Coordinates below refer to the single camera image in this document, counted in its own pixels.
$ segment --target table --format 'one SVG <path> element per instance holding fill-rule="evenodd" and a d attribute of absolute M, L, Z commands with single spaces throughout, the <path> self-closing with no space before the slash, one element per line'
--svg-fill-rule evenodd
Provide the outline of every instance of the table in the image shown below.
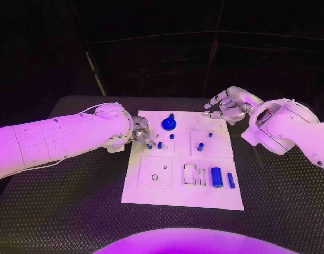
<path fill-rule="evenodd" d="M 207 99 L 69 96 L 50 117 L 119 102 L 138 110 L 203 111 Z M 147 230 L 193 227 L 235 232 L 300 253 L 324 253 L 324 170 L 296 147 L 284 156 L 229 126 L 245 211 L 121 202 L 131 155 L 101 148 L 14 176 L 0 197 L 0 253 L 93 253 Z"/>

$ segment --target blue object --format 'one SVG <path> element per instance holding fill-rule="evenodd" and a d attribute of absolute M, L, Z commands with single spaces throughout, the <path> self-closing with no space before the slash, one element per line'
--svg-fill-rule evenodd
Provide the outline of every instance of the blue object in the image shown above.
<path fill-rule="evenodd" d="M 222 188 L 223 187 L 223 180 L 222 180 L 222 169 L 220 168 L 212 168 L 212 180 L 213 180 L 215 188 Z"/>
<path fill-rule="evenodd" d="M 233 182 L 233 173 L 229 173 L 228 175 L 229 175 L 229 185 L 231 185 L 232 189 L 235 189 L 236 186 L 235 186 L 235 182 Z"/>
<path fill-rule="evenodd" d="M 200 143 L 200 144 L 199 144 L 199 151 L 200 151 L 200 152 L 203 151 L 203 146 L 205 146 L 205 144 Z"/>
<path fill-rule="evenodd" d="M 174 114 L 170 115 L 168 118 L 164 119 L 163 121 L 163 128 L 167 130 L 167 131 L 173 131 L 177 127 L 177 121 L 176 121 L 176 116 Z"/>

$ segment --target white board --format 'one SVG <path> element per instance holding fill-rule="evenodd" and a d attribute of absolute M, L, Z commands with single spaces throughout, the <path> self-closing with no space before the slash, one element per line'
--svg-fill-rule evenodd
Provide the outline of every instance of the white board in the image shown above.
<path fill-rule="evenodd" d="M 177 128 L 167 131 L 161 123 L 171 113 Z M 244 210 L 226 121 L 202 117 L 202 112 L 140 111 L 138 116 L 148 119 L 151 137 L 157 144 L 163 142 L 163 149 L 134 143 L 122 202 Z M 199 143 L 205 143 L 202 152 Z M 196 165 L 196 170 L 184 165 Z M 222 168 L 223 188 L 213 187 L 213 167 Z M 229 172 L 235 189 L 229 185 Z M 194 175 L 197 184 L 187 184 L 186 178 L 194 183 Z"/>

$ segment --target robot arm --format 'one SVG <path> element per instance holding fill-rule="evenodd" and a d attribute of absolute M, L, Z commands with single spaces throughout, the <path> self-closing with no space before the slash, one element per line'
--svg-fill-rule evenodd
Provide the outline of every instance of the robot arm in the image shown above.
<path fill-rule="evenodd" d="M 242 134 L 248 142 L 254 146 L 261 143 L 280 155 L 299 145 L 310 161 L 324 168 L 324 123 L 303 104 L 288 99 L 264 102 L 239 87 L 223 91 L 206 108 L 218 102 L 222 112 L 203 112 L 203 116 L 226 119 L 233 124 L 248 113 L 249 128 Z"/>
<path fill-rule="evenodd" d="M 96 113 L 67 115 L 0 128 L 0 178 L 41 164 L 77 156 L 99 147 L 125 150 L 132 140 L 155 146 L 148 120 L 131 117 L 118 103 Z"/>

